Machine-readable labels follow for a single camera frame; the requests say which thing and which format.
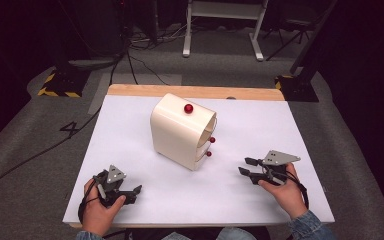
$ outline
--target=person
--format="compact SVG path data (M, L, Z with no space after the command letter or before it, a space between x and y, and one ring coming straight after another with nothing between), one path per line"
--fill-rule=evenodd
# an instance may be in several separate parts
M288 163L286 166L287 172L293 174L295 178L298 179L297 173L295 171L294 165ZM85 185L85 192L89 188L90 184L93 183L93 179L89 180ZM297 184L291 180L287 180L284 185L275 186L266 181L260 180L258 182L262 188L271 193L276 201L279 203L280 207L285 210L291 221L288 223L292 236L294 239L323 239L331 240L335 239L332 231L323 225L320 220L314 215L313 212L308 210L302 199L301 191L298 188ZM98 200L98 190L96 187L93 187L90 194L87 197L87 205L83 215L83 227L80 231L76 240L102 240L104 234L109 230L111 223L117 214L118 211L123 207L125 196L119 197L116 202L110 207L104 207ZM256 231L255 227L251 228L201 228L201 229L161 229L159 234L160 239L163 240L172 240L172 239L191 239L186 236L191 231L197 232L200 234L208 232L208 234L214 234L213 230L216 230L218 235L212 236L211 239L262 239L261 236L264 236L264 239L270 239L267 230L264 227L258 227L263 231ZM144 232L145 229L139 229L137 232ZM133 239L145 239L141 237L135 237L133 233Z

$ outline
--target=wooden table edge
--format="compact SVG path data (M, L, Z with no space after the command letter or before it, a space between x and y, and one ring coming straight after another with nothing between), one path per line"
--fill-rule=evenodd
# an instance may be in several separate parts
M108 95L147 97L162 97L167 93L182 98L285 101L280 90L267 88L113 84L107 92Z

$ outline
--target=wrist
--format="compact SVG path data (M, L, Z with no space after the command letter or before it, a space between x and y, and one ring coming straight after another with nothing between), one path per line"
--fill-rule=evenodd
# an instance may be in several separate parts
M299 205L287 211L287 213L289 214L289 217L293 220L304 215L307 211L308 209L305 207L305 205Z

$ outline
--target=white table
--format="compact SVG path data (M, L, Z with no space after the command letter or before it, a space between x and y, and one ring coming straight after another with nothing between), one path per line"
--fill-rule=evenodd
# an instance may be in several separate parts
M258 33L260 32L261 23L267 8L267 0L263 0L262 4L237 4L223 2L201 2L189 0L187 27L185 43L183 45L183 56L189 57L191 49L191 25L192 16L200 17L217 17L217 18L236 18L257 20L254 33L250 33L252 47L255 57L258 61L263 61L263 54L257 42Z
M160 96L106 96L64 223L80 227L77 210L83 186L110 164L127 174L121 190L143 185L136 203L124 206L115 217L115 227L253 226L288 222L288 215L274 198L238 171L240 166L259 172L260 168L246 165L244 158L264 158L272 149L301 157L295 167L308 189L310 209L322 222L334 221L287 102L188 99L216 111L218 119L213 135L217 141L210 148L213 156L204 159L201 168L194 172L153 150L149 121L160 99Z

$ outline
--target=white stand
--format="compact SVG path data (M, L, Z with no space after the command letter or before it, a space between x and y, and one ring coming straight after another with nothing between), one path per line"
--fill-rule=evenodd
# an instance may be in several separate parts
M255 57L258 61L262 61L263 54L261 53L260 46L258 45L257 37L260 31L261 23L264 19L266 8L267 0L264 0L261 5L221 2L200 2L189 0L186 36L185 43L183 46L183 57L189 57L190 55L192 16L201 16L257 20L254 33L250 33L249 36L251 39L252 47L255 52Z

